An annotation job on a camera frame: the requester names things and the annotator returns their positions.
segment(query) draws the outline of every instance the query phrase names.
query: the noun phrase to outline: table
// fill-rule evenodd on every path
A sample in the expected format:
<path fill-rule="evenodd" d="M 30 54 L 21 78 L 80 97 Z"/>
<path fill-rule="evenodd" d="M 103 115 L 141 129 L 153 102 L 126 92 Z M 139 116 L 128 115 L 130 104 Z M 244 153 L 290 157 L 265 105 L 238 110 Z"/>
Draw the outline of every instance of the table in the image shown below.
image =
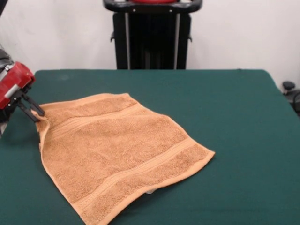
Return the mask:
<path fill-rule="evenodd" d="M 143 195 L 117 225 L 298 225 L 300 123 L 263 70 L 38 71 L 39 104 L 129 93 L 215 151 L 195 176 Z M 44 171 L 35 125 L 17 110 L 0 141 L 0 224 L 81 225 Z"/>

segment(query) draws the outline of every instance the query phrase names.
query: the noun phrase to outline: red robot part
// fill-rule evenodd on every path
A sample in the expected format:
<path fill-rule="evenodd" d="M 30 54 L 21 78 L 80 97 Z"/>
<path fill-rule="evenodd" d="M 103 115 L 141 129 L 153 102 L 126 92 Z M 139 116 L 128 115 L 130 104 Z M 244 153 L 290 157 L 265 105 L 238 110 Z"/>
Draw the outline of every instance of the red robot part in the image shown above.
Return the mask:
<path fill-rule="evenodd" d="M 22 63 L 16 62 L 6 66 L 0 74 L 0 109 L 4 109 L 11 97 L 26 86 L 31 86 L 35 82 L 35 77 L 31 71 Z"/>
<path fill-rule="evenodd" d="M 16 107 L 34 122 L 38 122 L 39 119 L 31 113 L 31 109 L 40 116 L 45 115 L 44 110 L 26 94 L 34 82 L 34 75 L 22 63 L 16 62 L 5 66 L 0 73 L 0 124 L 8 122 Z M 27 108 L 22 100 L 27 101 L 30 108 Z"/>

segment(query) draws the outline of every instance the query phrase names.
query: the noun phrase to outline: orange towel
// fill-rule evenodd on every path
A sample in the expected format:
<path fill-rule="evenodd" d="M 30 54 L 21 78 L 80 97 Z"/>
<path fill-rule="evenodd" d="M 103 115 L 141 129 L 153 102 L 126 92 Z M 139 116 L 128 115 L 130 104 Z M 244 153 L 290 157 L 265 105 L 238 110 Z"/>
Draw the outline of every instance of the orange towel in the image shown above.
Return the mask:
<path fill-rule="evenodd" d="M 113 220 L 132 201 L 201 170 L 215 152 L 170 117 L 125 94 L 41 106 L 43 166 L 87 225 Z"/>

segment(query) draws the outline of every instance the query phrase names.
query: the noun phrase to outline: black metal frame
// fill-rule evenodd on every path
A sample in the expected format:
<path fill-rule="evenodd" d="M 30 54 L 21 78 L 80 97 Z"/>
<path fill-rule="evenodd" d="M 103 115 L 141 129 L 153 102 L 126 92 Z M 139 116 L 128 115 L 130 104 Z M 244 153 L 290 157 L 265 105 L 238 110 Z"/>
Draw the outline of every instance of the black metal frame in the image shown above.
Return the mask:
<path fill-rule="evenodd" d="M 202 0 L 144 4 L 103 0 L 114 11 L 117 69 L 186 69 L 191 18 Z"/>

